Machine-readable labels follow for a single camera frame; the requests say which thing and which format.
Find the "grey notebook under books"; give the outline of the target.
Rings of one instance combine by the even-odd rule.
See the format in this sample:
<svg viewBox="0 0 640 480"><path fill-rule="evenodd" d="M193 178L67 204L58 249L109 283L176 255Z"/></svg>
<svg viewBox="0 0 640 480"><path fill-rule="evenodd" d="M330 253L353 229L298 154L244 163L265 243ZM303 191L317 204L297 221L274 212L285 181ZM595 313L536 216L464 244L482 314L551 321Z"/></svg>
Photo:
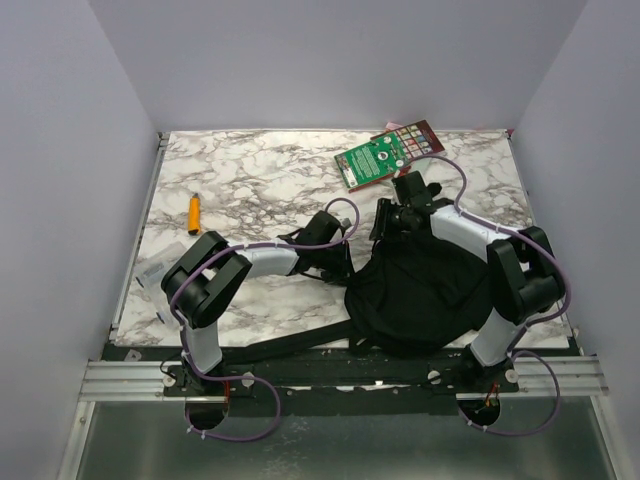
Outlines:
<svg viewBox="0 0 640 480"><path fill-rule="evenodd" d="M394 175L395 178L408 175L409 173L420 173L424 175L429 166L434 161L447 161L448 158L442 154L429 153L421 155L410 160L405 166L401 167L399 172Z"/></svg>

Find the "black student backpack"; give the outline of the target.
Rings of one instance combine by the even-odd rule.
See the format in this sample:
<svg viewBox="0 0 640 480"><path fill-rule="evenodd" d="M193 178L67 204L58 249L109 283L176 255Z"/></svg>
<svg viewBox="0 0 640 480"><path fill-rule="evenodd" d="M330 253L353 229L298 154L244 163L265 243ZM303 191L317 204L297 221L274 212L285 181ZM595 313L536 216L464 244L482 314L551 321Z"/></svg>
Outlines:
<svg viewBox="0 0 640 480"><path fill-rule="evenodd" d="M432 354L486 322L488 266L424 230L381 240L350 278L344 304L346 321L228 349L225 359L250 363L339 340L348 340L353 352L378 347L399 357Z"/></svg>

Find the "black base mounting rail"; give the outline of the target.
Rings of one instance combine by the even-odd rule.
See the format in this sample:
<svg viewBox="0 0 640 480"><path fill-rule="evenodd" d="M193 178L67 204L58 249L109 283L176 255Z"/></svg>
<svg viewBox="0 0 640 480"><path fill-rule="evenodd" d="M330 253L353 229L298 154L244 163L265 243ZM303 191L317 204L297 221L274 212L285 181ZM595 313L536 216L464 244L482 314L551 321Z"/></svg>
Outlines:
<svg viewBox="0 0 640 480"><path fill-rule="evenodd" d="M160 363L170 378L166 395L224 396L223 404L187 403L211 413L270 417L274 402L285 415L354 416L427 413L454 415L458 399L501 400L519 390L517 377L501 368L470 383L455 375L462 356L446 349L430 357L394 359L379 350L360 356L346 349L317 348L250 363L225 361L205 381L188 372L176 348L126 349L110 345L98 361Z"/></svg>

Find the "dark red book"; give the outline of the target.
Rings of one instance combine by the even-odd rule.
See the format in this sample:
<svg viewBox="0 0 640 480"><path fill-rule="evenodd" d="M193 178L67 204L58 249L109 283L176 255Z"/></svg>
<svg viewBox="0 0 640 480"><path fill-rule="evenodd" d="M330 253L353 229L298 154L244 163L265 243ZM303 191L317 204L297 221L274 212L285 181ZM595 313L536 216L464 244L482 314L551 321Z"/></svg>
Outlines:
<svg viewBox="0 0 640 480"><path fill-rule="evenodd" d="M445 151L426 120L409 125L389 122L383 133L370 139L369 146L381 172L390 174L404 174L419 157Z"/></svg>

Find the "green book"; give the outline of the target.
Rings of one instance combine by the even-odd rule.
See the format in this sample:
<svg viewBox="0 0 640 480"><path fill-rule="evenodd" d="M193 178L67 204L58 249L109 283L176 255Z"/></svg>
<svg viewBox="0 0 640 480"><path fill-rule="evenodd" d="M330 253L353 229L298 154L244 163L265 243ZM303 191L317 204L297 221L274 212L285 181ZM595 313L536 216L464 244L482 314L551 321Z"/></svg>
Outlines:
<svg viewBox="0 0 640 480"><path fill-rule="evenodd" d="M334 156L349 192L393 177L408 169L413 157L395 133L386 133Z"/></svg>

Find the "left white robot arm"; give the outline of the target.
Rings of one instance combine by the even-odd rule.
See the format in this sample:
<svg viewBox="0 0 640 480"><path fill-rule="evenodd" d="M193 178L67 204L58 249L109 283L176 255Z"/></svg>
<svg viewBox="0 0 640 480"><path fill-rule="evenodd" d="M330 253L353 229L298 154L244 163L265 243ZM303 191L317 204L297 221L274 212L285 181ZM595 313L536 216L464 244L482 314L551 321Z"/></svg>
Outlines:
<svg viewBox="0 0 640 480"><path fill-rule="evenodd" d="M208 375L221 363L217 321L245 280L301 275L311 268L329 281L346 279L353 271L349 247L337 236L346 233L336 217L319 211L305 227L271 242L230 246L215 231L203 234L160 282L192 371Z"/></svg>

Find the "orange utility knife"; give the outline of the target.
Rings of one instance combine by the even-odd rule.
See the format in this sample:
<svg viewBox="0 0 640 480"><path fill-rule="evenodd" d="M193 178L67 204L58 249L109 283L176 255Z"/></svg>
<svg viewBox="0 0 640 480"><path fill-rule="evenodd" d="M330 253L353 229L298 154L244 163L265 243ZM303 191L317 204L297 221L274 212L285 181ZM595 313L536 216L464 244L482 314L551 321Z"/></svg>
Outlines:
<svg viewBox="0 0 640 480"><path fill-rule="evenodd" d="M190 236L199 235L201 232L200 225L200 197L198 193L194 193L189 201L187 232Z"/></svg>

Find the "clear plastic screw box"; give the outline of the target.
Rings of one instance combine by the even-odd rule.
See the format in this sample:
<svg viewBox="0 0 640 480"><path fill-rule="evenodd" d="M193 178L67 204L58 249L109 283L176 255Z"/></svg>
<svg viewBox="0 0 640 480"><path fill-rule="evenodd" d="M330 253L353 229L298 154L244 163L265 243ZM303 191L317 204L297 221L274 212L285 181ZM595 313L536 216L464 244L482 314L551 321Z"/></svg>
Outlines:
<svg viewBox="0 0 640 480"><path fill-rule="evenodd" d="M161 281L171 267L186 252L180 242L174 242L142 261L134 269L134 277L153 304L158 319L169 328L177 328L178 322L170 312L169 301L161 289Z"/></svg>

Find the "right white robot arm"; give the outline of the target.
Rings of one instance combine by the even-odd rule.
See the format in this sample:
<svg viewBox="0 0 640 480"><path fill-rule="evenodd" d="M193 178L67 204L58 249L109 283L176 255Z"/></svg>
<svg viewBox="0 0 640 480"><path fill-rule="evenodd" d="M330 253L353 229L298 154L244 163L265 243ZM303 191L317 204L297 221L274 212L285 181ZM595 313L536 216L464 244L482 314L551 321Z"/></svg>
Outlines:
<svg viewBox="0 0 640 480"><path fill-rule="evenodd" d="M457 199L439 199L441 186L418 172L392 180L396 199L378 201L372 240L423 230L473 255L487 268L491 310L469 349L483 368L503 363L529 319L571 298L568 280L538 227L513 230L464 211Z"/></svg>

